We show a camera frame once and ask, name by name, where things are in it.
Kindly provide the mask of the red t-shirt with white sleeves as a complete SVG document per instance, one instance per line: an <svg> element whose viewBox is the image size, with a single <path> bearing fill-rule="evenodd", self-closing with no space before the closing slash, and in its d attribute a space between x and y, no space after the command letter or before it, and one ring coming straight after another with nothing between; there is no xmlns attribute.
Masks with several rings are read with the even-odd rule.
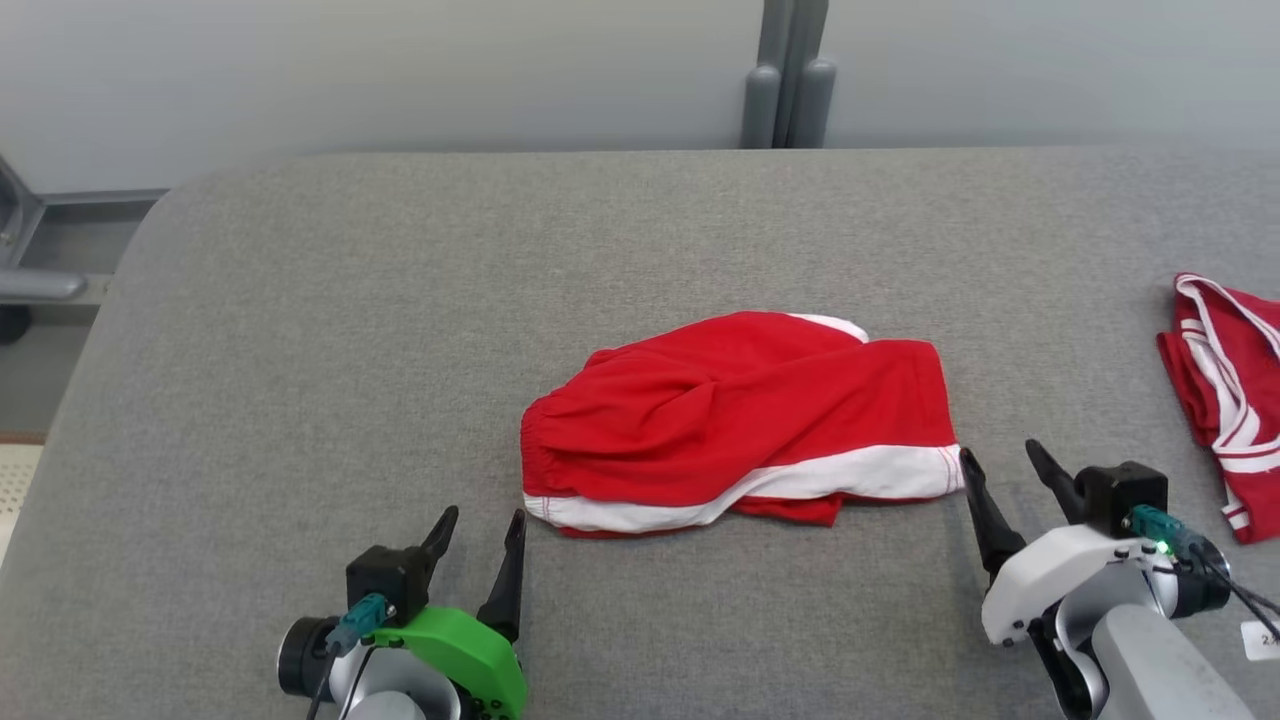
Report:
<svg viewBox="0 0 1280 720"><path fill-rule="evenodd" d="M1196 442L1216 459L1238 542L1280 539L1280 301L1194 273L1156 343Z"/></svg>

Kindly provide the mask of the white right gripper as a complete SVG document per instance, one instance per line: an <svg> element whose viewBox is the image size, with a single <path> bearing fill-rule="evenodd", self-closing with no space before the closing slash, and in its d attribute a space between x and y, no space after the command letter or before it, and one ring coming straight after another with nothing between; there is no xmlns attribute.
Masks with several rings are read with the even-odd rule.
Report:
<svg viewBox="0 0 1280 720"><path fill-rule="evenodd" d="M1027 456L1066 520L1080 521L1082 492L1074 478L1038 439L1027 439ZM1094 528L1055 528L1027 546L991 497L986 471L968 447L960 448L960 466L980 562L989 577L982 626L991 644L1025 641L1032 619L1106 571L1116 577L1106 580L1107 587L1134 585L1133 603L1172 615L1178 579L1153 541L1115 539Z"/></svg>

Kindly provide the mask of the grey partition post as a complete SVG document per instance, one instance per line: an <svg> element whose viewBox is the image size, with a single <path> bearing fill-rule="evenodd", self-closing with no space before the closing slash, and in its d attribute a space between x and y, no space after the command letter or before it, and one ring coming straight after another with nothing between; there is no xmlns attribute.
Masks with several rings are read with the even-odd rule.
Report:
<svg viewBox="0 0 1280 720"><path fill-rule="evenodd" d="M764 0L739 146L822 149L837 65L820 55L829 0Z"/></svg>

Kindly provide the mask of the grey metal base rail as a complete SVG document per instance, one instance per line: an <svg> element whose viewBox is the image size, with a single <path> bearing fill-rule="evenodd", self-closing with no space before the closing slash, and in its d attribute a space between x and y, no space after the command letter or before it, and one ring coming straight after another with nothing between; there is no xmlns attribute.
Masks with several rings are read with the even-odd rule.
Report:
<svg viewBox="0 0 1280 720"><path fill-rule="evenodd" d="M0 155L0 346L37 325L87 327L165 190L36 193Z"/></svg>

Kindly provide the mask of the red shorts with white trim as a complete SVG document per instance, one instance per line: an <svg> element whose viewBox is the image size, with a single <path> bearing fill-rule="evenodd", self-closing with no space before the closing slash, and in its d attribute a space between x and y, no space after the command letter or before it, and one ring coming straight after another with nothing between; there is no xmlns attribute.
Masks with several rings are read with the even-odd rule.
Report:
<svg viewBox="0 0 1280 720"><path fill-rule="evenodd" d="M520 427L524 506L567 536L728 512L831 525L961 491L943 364L841 318L741 311L595 351Z"/></svg>

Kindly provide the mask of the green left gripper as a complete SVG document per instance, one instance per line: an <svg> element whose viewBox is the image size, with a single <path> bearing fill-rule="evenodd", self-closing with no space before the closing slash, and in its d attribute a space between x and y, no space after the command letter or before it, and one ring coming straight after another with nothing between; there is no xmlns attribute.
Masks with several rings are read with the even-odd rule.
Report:
<svg viewBox="0 0 1280 720"><path fill-rule="evenodd" d="M448 506L420 544L420 580L429 591L448 551L460 507ZM504 557L492 592L476 615L453 607L425 607L398 630L412 656L480 702L492 720L522 720L529 682L515 650L521 632L527 516L516 510L504 537Z"/></svg>

